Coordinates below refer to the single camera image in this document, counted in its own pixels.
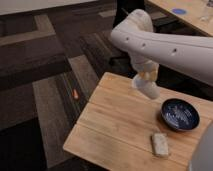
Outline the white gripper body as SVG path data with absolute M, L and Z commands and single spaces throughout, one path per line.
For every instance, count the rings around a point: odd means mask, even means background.
M 131 55 L 131 64 L 138 74 L 141 72 L 155 72 L 158 78 L 159 64 L 138 54 Z

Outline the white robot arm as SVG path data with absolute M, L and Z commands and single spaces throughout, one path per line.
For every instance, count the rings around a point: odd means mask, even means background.
M 154 33 L 150 16 L 144 10 L 131 12 L 111 32 L 112 43 L 130 55 L 131 64 L 138 72 L 133 78 L 133 87 L 151 99 L 156 99 L 158 65 L 164 65 L 182 74 L 213 86 L 213 38 Z M 161 114 L 169 126 L 178 130 L 189 128 L 183 121 L 198 121 L 198 112 L 184 113 L 189 104 L 183 100 L 169 99 L 163 103 Z M 182 116 L 190 115 L 191 120 Z M 199 140 L 189 162 L 188 171 L 213 171 L 213 123 Z

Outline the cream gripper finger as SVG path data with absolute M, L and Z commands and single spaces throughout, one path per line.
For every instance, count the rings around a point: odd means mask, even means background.
M 141 72 L 139 74 L 139 76 L 146 81 L 152 81 L 152 82 L 156 81 L 156 73 L 155 72 Z

